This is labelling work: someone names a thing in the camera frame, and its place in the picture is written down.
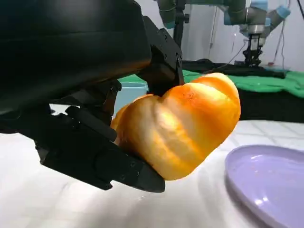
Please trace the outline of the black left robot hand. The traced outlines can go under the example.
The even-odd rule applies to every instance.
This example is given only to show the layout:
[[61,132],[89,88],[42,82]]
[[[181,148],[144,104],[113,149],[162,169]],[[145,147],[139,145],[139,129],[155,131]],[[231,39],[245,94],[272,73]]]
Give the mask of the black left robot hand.
[[163,192],[164,179],[124,152],[110,127],[119,79],[163,95],[184,83],[182,53],[133,0],[3,0],[0,130],[35,142],[42,165],[108,190]]

